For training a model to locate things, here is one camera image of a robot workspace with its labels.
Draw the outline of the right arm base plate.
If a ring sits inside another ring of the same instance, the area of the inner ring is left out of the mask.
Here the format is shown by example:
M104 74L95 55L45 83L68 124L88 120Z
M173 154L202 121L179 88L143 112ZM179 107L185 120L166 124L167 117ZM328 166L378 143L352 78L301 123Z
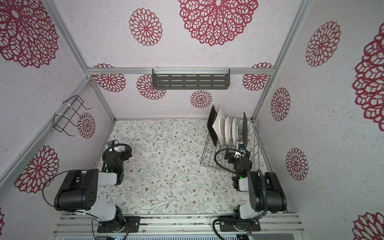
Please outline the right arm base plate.
M231 216L220 216L221 232L258 232L261 230L259 221L234 219Z

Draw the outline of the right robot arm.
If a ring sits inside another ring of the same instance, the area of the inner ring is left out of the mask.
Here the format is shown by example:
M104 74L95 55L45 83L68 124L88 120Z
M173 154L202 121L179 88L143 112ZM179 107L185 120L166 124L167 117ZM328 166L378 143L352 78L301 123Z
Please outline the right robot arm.
M276 173L252 171L251 153L243 142L225 151L225 159L234 166L234 189L249 194L248 202L234 209L235 220L258 220L268 213L287 210L287 199Z

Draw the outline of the black square floral plate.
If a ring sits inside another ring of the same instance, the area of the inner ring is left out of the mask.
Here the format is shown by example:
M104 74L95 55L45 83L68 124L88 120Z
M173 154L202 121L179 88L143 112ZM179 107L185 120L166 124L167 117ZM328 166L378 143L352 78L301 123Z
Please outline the black square floral plate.
M209 117L208 117L207 128L208 128L211 140L215 147L217 146L217 142L218 142L217 134L213 128L213 124L216 120L216 116L217 116L217 112L216 112L215 106L212 106Z

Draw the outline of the white square plate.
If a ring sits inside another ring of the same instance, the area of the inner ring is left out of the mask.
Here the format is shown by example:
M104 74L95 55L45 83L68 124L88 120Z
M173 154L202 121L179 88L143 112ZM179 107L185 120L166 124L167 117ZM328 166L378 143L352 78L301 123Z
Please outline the white square plate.
M221 107L219 107L219 110L217 112L216 120L213 124L213 128L217 134L219 143L221 146L223 146L226 143L225 139L225 120L226 117L223 113L223 110Z

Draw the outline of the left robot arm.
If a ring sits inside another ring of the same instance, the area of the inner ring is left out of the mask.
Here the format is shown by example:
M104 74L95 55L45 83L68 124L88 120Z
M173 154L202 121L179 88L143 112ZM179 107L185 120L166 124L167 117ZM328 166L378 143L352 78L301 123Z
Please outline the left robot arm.
M118 186L124 179L124 161L132 156L127 144L111 141L102 154L103 169L68 171L54 199L58 211L89 215L102 230L123 232L129 229L120 207L98 198L99 187Z

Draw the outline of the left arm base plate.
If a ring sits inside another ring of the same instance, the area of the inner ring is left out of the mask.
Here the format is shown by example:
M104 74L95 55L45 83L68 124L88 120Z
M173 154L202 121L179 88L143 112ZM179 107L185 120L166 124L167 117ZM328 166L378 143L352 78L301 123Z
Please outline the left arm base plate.
M107 222L99 222L97 233L137 233L141 217L124 217Z

